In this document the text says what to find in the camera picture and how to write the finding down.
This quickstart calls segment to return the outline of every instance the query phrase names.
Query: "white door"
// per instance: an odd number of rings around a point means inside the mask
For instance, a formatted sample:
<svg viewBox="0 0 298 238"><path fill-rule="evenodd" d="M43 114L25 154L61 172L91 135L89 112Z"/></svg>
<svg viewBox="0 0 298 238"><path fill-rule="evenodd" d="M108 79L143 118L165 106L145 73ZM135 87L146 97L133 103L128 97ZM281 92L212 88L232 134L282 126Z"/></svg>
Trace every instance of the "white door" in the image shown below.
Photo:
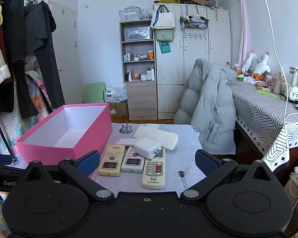
<svg viewBox="0 0 298 238"><path fill-rule="evenodd" d="M183 32L180 26L181 5L166 4L169 11L175 14L174 39L170 42L170 53L162 54L159 42L156 41L157 82L158 85L184 84L183 72Z"/></svg>
<svg viewBox="0 0 298 238"><path fill-rule="evenodd" d="M184 85L158 85L158 119L174 119Z"/></svg>
<svg viewBox="0 0 298 238"><path fill-rule="evenodd" d="M209 54L210 62L226 66L231 61L231 33L229 25L229 12L208 8L207 18L210 20L209 32Z"/></svg>
<svg viewBox="0 0 298 238"><path fill-rule="evenodd" d="M78 58L76 51L76 12L57 3L48 1L56 23L52 33L58 74L65 103L83 103L78 73Z"/></svg>
<svg viewBox="0 0 298 238"><path fill-rule="evenodd" d="M207 18L207 9L195 5L182 5L184 15L199 14ZM185 28L184 36L184 83L190 77L196 59L209 60L208 31L202 28Z"/></svg>

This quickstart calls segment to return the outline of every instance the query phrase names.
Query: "open pink box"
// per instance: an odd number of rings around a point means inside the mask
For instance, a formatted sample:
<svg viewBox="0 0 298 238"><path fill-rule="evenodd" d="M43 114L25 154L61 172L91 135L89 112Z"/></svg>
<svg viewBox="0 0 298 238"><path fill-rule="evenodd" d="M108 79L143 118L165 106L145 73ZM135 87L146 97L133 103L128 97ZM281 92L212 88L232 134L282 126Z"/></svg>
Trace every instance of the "open pink box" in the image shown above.
<svg viewBox="0 0 298 238"><path fill-rule="evenodd" d="M111 132L109 104L65 105L21 136L16 146L26 165L34 160L57 165L94 149L101 154Z"/></svg>

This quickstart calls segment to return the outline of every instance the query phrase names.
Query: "down jacket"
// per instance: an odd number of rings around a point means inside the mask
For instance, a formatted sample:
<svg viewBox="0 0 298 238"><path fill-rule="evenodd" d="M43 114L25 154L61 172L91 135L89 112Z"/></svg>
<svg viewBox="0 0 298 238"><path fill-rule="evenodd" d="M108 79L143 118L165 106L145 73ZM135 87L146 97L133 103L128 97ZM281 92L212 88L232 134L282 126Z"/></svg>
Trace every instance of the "down jacket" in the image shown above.
<svg viewBox="0 0 298 238"><path fill-rule="evenodd" d="M226 82L236 73L197 59L186 83L175 124L190 124L200 132L202 148L210 154L234 154L235 105Z"/></svg>

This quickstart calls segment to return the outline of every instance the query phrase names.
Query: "metal screw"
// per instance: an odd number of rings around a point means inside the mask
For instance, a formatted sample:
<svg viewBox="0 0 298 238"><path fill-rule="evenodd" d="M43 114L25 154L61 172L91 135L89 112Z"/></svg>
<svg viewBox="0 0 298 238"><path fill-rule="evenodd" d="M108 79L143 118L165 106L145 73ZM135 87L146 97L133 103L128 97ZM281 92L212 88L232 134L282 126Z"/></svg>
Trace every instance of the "metal screw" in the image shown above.
<svg viewBox="0 0 298 238"><path fill-rule="evenodd" d="M96 196L99 198L108 198L111 196L111 191L109 190L99 190L96 192Z"/></svg>
<svg viewBox="0 0 298 238"><path fill-rule="evenodd" d="M183 195L187 198L196 198L197 196L199 196L199 192L196 190L186 190L183 192Z"/></svg>

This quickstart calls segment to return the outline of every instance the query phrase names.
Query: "air conditioner remote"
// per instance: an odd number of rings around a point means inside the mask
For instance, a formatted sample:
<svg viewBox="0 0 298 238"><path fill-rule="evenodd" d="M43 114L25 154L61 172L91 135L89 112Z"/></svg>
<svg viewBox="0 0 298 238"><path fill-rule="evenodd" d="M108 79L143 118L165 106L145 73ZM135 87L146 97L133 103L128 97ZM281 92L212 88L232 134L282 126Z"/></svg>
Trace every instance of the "air conditioner remote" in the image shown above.
<svg viewBox="0 0 298 238"><path fill-rule="evenodd" d="M100 176L119 176L125 149L126 147L123 145L109 145L99 165L98 174Z"/></svg>
<svg viewBox="0 0 298 238"><path fill-rule="evenodd" d="M165 149L157 152L152 159L146 158L141 181L143 188L162 189L165 186Z"/></svg>
<svg viewBox="0 0 298 238"><path fill-rule="evenodd" d="M144 170L145 158L134 152L134 147L129 147L125 155L121 170L124 172L142 173Z"/></svg>

